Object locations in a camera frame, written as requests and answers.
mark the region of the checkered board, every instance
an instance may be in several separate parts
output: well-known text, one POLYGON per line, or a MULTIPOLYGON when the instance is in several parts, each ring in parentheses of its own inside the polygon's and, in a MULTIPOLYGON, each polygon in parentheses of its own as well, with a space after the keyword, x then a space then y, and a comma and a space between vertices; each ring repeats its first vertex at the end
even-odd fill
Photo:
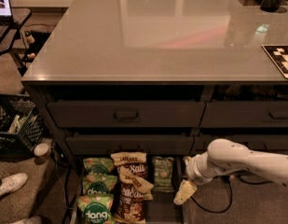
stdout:
POLYGON ((284 77, 288 78, 288 45, 263 45, 262 48, 277 68, 279 68, 284 77))

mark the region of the green snack package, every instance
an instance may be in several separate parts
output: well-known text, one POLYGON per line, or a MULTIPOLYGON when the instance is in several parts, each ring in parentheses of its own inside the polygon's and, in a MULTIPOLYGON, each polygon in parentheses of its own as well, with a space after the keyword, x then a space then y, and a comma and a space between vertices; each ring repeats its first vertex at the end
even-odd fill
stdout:
POLYGON ((171 183, 174 158, 153 157, 154 188, 156 191, 173 192, 171 183))
POLYGON ((83 194, 108 194, 117 183, 115 175, 86 175, 83 178, 83 194))
POLYGON ((77 198, 78 208, 83 212, 84 223, 114 224, 110 213, 114 196, 112 194, 91 194, 77 198))
POLYGON ((83 162, 88 174, 109 175, 115 168, 110 158, 85 158, 83 162))

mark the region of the drawer handle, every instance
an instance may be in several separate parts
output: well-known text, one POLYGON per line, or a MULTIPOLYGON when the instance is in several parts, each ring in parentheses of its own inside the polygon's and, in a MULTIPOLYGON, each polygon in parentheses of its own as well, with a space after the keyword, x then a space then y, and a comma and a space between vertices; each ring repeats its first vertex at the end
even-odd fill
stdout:
POLYGON ((117 121, 136 121, 139 119, 139 114, 136 111, 117 111, 114 114, 114 119, 117 121))
POLYGON ((268 112, 273 119, 288 119, 288 111, 268 112))

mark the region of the person's foot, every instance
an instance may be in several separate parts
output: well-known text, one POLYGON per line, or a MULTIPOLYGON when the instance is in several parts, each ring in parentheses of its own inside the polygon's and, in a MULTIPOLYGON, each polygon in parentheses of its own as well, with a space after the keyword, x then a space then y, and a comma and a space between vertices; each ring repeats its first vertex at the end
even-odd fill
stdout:
POLYGON ((27 180, 28 175, 25 173, 19 173, 4 178, 2 180, 2 185, 0 186, 0 197, 20 189, 27 180))
POLYGON ((34 216, 10 224, 42 224, 42 219, 40 216, 34 216))

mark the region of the basket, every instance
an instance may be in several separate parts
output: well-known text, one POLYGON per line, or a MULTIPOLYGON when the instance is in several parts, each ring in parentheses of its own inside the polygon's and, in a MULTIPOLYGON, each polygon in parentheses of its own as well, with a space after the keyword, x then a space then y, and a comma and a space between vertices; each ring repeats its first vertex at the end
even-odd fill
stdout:
POLYGON ((46 129, 28 95, 0 94, 0 156, 33 156, 46 129), (25 117, 15 132, 8 131, 16 116, 25 117))

